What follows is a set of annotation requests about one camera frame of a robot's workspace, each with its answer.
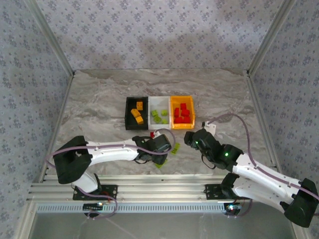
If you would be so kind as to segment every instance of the red small object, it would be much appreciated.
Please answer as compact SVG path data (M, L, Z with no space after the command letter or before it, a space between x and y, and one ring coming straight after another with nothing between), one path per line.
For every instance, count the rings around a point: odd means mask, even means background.
M189 116L189 110L182 110L180 115L184 116L184 117L188 117Z
M190 123L190 117L184 117L184 123Z
M187 109L186 103L181 103L181 104L180 104L180 109L181 109L181 110L186 110L186 109Z
M179 108L175 108L174 110L174 117L178 117L179 116Z
M183 120L182 117L176 117L176 118L174 119L174 123L183 123L183 122L184 122L184 120Z

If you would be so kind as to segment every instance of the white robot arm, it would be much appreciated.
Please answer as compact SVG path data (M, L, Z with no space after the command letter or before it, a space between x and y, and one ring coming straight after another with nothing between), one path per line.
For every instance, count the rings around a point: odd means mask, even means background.
M84 192L94 194L100 193L99 180L96 175L86 171L88 167L115 160L134 160L137 163L152 161L161 165L171 150L167 137L158 131L154 138L135 136L125 141L109 143L86 141L84 136L77 136L59 150L81 146L86 149L70 150L53 157L58 181L60 184L72 183Z
M262 202L284 213L293 223L309 227L319 203L313 181L306 178L301 182L276 172L252 160L242 150L220 144L204 128L188 131L184 142L199 150L216 167L230 172L220 185L227 198L244 197Z
M318 198L314 182L309 179L301 182L252 161L242 150L228 144L221 145L204 128L186 132L184 142L199 150L216 167L230 172L219 185L226 198L250 198L262 202L278 209L295 224L309 227L319 203L314 198ZM135 136L110 143L90 142L83 136L77 136L60 149L77 146L87 149L70 150L53 157L58 181L60 184L72 183L84 192L95 195L101 193L101 185L97 175L86 171L89 166L114 160L163 164L171 150L167 137L159 132L154 138ZM303 190L310 191L314 197Z

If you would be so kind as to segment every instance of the orange tray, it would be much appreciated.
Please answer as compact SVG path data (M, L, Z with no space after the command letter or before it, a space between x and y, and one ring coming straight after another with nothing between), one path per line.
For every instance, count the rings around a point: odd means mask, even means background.
M190 123L174 123L174 109L179 108L180 104L186 103L189 110ZM173 129L190 129L195 127L195 110L192 96L171 96L170 97L171 111L171 128Z

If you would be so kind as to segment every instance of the wall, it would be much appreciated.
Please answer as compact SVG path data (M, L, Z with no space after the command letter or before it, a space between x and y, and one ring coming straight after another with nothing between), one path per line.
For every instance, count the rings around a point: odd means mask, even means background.
M0 1L0 238L12 238L69 76L22 0Z
M254 81L283 171L319 188L319 2L293 7ZM319 220L311 225L319 238Z
M282 0L37 0L74 69L247 69Z

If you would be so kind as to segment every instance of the green block on table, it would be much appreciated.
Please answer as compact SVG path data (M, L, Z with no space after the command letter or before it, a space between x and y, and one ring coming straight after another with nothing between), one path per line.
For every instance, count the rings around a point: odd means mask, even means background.
M155 164L155 166L157 167L157 168L161 168L164 164L166 164L166 162L167 162L167 159L165 160L165 162L163 163L163 164Z
M158 111L157 110L154 110L154 111L152 111L152 116L153 117L156 117L156 116L158 116L159 114L158 114Z
M162 110L162 111L161 111L161 116L167 116L167 114L168 114L168 113L167 113L167 110Z
M175 147L173 148L173 150L170 153L176 155L179 147L180 147L180 144L176 143Z
M162 122L163 124L168 124L167 119L162 119L161 122Z
M160 123L161 122L161 117L155 116L154 121L155 121L155 123Z

